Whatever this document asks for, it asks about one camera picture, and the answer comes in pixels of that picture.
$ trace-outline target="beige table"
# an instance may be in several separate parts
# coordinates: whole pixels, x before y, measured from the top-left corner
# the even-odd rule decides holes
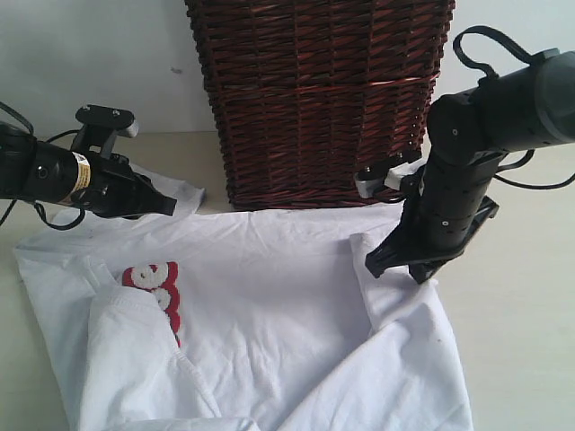
[[[148,169],[207,188],[203,212],[230,209],[215,134],[139,136],[116,149]],[[572,174],[573,160],[575,145],[541,151],[513,177],[560,181]],[[529,192],[497,183],[490,195],[502,205],[497,218],[463,258],[439,274],[476,428],[573,429],[575,186]],[[0,228],[0,431],[67,428],[11,252],[20,238],[41,227],[33,209],[19,204]]]

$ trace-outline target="label sticker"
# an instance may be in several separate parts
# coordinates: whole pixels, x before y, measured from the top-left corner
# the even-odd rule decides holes
[[[88,162],[88,159],[78,153],[72,152],[72,154],[78,164],[78,178],[76,178],[74,188],[70,191],[70,194],[60,202],[62,205],[72,205],[72,195],[78,190],[88,187],[90,185],[90,179],[92,178],[90,162]]]

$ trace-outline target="brown wicker basket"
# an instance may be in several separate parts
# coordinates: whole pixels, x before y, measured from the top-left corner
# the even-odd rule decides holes
[[[185,0],[238,209],[367,203],[419,148],[454,0]]]

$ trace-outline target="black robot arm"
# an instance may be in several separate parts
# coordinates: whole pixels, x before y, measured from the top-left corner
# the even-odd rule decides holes
[[[499,77],[461,50],[467,33],[498,41],[528,67]],[[485,193],[493,178],[501,179],[498,172],[526,164],[536,148],[575,141],[575,52],[550,49],[531,56],[503,33],[484,26],[460,34],[454,49],[464,64],[486,76],[477,87],[445,95],[431,106],[429,159],[401,179],[406,197],[401,222],[366,258],[375,277],[408,265],[418,283],[429,279],[460,256],[483,223],[497,213],[498,205]],[[509,153],[518,151],[527,151],[526,157],[500,166]],[[390,182],[386,174],[384,184]],[[574,181],[575,175],[555,186],[506,180],[530,189],[553,189]]]
[[[78,225],[85,211],[104,218],[130,219],[149,213],[173,214],[175,199],[162,195],[146,176],[133,172],[128,158],[112,152],[117,136],[137,134],[131,112],[85,105],[76,113],[83,124],[80,130],[43,142],[33,135],[28,120],[3,103],[0,108],[27,129],[0,121],[1,199],[33,204],[46,224],[60,230]],[[70,150],[51,144],[72,133],[75,138]],[[40,201],[79,208],[80,216],[67,226],[50,224]]]

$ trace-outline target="red and white graphic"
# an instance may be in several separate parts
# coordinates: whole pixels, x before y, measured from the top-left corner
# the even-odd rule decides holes
[[[180,329],[180,292],[176,281],[178,279],[178,264],[167,262],[160,265],[145,265],[128,268],[122,275],[122,285],[146,290],[155,296],[160,308],[170,320],[173,335],[180,346],[178,330]]]

